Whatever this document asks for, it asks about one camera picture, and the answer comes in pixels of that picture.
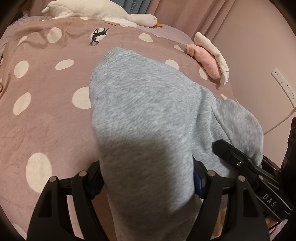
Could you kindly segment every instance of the power strip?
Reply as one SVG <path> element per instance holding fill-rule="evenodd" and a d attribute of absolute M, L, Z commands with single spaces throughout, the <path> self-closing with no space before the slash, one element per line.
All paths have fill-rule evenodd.
<path fill-rule="evenodd" d="M 285 77 L 280 73 L 277 68 L 271 72 L 272 76 L 277 80 L 280 86 L 283 88 L 284 92 L 288 96 L 289 100 L 291 101 L 294 108 L 296 107 L 296 97 L 295 92 L 289 85 L 288 81 L 286 81 Z"/>

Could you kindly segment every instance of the metal rivet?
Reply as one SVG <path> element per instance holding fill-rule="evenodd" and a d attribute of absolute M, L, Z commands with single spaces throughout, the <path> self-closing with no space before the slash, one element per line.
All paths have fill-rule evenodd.
<path fill-rule="evenodd" d="M 53 182 L 55 182 L 55 181 L 56 181 L 56 179 L 57 179 L 57 177 L 56 177 L 56 176 L 52 176 L 52 177 L 50 177 L 49 181 L 50 181 L 51 183 L 53 183 Z"/>
<path fill-rule="evenodd" d="M 245 178 L 244 176 L 239 176 L 239 180 L 240 180 L 241 182 L 244 182 L 244 181 L 246 180 L 246 178 Z"/>
<path fill-rule="evenodd" d="M 86 174 L 87 174 L 86 171 L 80 171 L 80 172 L 78 173 L 78 175 L 81 176 L 81 177 L 85 177 Z"/>
<path fill-rule="evenodd" d="M 214 171 L 212 171 L 212 170 L 207 171 L 207 174 L 208 174 L 209 176 L 211 176 L 211 177 L 213 177 L 213 176 L 216 175 L 216 173 L 215 173 Z"/>

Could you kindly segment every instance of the folded cloth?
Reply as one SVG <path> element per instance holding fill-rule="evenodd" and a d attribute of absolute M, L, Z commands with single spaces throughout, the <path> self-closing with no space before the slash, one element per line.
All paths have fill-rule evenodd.
<path fill-rule="evenodd" d="M 236 175 L 212 153 L 214 141 L 228 141 L 256 165 L 262 160 L 263 132 L 250 112 L 134 51 L 105 55 L 89 97 L 118 241 L 186 240 L 201 206 L 192 156 L 221 176 Z"/>
<path fill-rule="evenodd" d="M 203 36 L 200 32 L 197 32 L 194 36 L 194 43 L 197 46 L 201 46 L 209 51 L 212 55 L 214 55 L 215 59 L 218 62 L 220 71 L 222 73 L 220 83 L 226 83 L 229 78 L 229 73 L 223 74 L 224 72 L 229 72 L 229 68 L 226 64 L 225 59 L 223 58 L 220 51 L 217 47 L 205 36 Z"/>
<path fill-rule="evenodd" d="M 190 55 L 197 62 L 200 62 L 212 80 L 221 77 L 218 62 L 215 60 L 214 56 L 203 47 L 194 44 L 187 45 L 186 54 Z"/>

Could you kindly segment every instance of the wall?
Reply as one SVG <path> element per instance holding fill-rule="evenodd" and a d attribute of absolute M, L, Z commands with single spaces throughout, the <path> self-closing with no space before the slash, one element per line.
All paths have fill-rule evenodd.
<path fill-rule="evenodd" d="M 296 36 L 272 3 L 235 0 L 213 43 L 227 61 L 235 97 L 264 132 L 288 116 L 293 106 L 271 72 L 276 66 L 296 91 Z M 279 166 L 291 120 L 264 136 L 264 154 Z"/>

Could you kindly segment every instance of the polka dot duvet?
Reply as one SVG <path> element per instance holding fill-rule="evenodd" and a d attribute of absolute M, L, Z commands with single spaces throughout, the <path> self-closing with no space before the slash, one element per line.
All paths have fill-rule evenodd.
<path fill-rule="evenodd" d="M 48 178 L 73 177 L 98 160 L 89 80 L 118 46 L 171 65 L 218 99 L 234 99 L 231 83 L 218 86 L 183 44 L 88 18 L 23 24 L 0 67 L 0 205 L 23 236 Z"/>

